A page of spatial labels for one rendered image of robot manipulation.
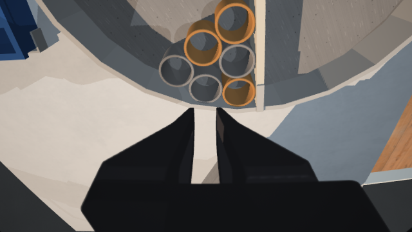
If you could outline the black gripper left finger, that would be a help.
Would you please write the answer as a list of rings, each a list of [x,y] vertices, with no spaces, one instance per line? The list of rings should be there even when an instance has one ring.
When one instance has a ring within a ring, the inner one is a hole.
[[[173,123],[103,161],[97,180],[162,180],[191,184],[194,158],[194,108]]]

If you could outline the grey hollow cylinder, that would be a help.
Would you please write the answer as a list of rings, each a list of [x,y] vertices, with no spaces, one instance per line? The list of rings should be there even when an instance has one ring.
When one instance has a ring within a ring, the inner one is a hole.
[[[198,84],[195,80],[200,77],[212,77],[217,81],[209,86]],[[194,77],[189,83],[191,97],[200,103],[212,103],[218,100],[223,92],[220,67],[214,63],[210,66],[195,65]]]
[[[184,52],[184,43],[174,43],[170,45],[162,58],[159,65],[159,74],[162,80],[170,86],[182,87],[189,84],[193,77],[195,71],[195,64],[188,60]],[[186,60],[190,64],[190,68],[186,70],[176,70],[170,66],[167,59],[172,57],[179,57]]]
[[[219,58],[219,65],[221,71],[228,77],[231,78],[242,78],[248,75],[255,67],[256,56],[248,40],[239,44],[229,44],[222,41],[222,53]],[[246,56],[238,62],[226,61],[223,56],[224,54],[233,47],[244,47],[248,49]]]

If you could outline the blue open crate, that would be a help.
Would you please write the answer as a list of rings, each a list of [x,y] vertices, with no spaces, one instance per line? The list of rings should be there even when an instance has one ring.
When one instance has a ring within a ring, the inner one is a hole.
[[[37,28],[27,0],[0,0],[0,61],[29,58]]]

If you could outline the bronze bushing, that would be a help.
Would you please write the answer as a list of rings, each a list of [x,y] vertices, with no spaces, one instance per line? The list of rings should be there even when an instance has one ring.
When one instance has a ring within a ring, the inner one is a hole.
[[[221,74],[222,85],[223,85],[223,99],[224,101],[235,107],[245,106],[249,104],[256,95],[256,88],[252,80],[251,74],[242,78],[231,78],[226,76],[223,72]],[[246,85],[238,89],[232,89],[227,87],[230,83],[234,81],[246,81]]]
[[[220,15],[228,8],[232,6],[240,6],[246,9],[247,18],[244,25],[233,31],[225,30],[222,28],[218,21]],[[239,44],[246,41],[254,32],[256,26],[256,18],[253,11],[243,0],[222,0],[216,7],[214,12],[215,28],[220,39],[229,44]]]
[[[191,44],[190,38],[194,34],[200,32],[207,32],[209,34],[212,34],[218,40],[216,45],[212,49],[201,51],[196,49]],[[208,66],[215,63],[220,58],[220,55],[222,53],[222,43],[220,37],[216,32],[215,24],[208,20],[200,20],[193,23],[187,32],[184,51],[188,60],[198,66]]]

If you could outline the beige round turntable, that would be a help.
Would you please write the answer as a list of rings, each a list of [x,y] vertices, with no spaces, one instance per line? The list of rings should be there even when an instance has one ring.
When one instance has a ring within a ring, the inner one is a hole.
[[[35,0],[92,61],[140,91],[199,110],[284,109],[329,95],[376,70],[412,41],[412,0],[243,0],[256,26],[252,102],[195,101],[165,83],[166,49],[196,21],[214,22],[222,0]],[[265,13],[266,8],[266,13]],[[264,78],[265,76],[265,78]]]

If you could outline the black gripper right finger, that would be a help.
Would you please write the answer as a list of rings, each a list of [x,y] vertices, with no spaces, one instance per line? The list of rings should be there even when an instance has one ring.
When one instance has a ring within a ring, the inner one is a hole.
[[[318,181],[308,160],[216,108],[220,184]]]

